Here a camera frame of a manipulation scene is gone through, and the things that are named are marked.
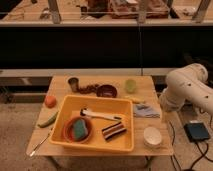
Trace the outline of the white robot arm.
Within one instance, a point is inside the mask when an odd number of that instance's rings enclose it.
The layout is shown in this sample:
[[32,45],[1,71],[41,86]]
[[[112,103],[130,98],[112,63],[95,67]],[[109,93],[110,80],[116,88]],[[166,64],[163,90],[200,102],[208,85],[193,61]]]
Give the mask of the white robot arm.
[[165,79],[167,87],[159,97],[162,109],[178,111],[188,100],[213,115],[213,88],[206,85],[207,79],[208,71],[199,63],[170,71]]

